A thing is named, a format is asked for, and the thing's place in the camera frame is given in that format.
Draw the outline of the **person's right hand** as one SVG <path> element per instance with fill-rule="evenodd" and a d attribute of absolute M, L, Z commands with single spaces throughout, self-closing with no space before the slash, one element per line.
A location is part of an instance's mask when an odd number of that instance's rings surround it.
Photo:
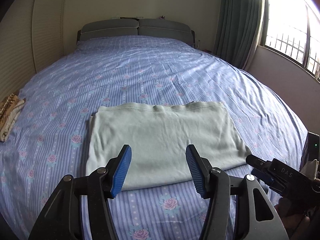
<path fill-rule="evenodd" d="M 319 239 L 319 179 L 300 180 L 277 191 L 275 206 L 289 239 Z"/>

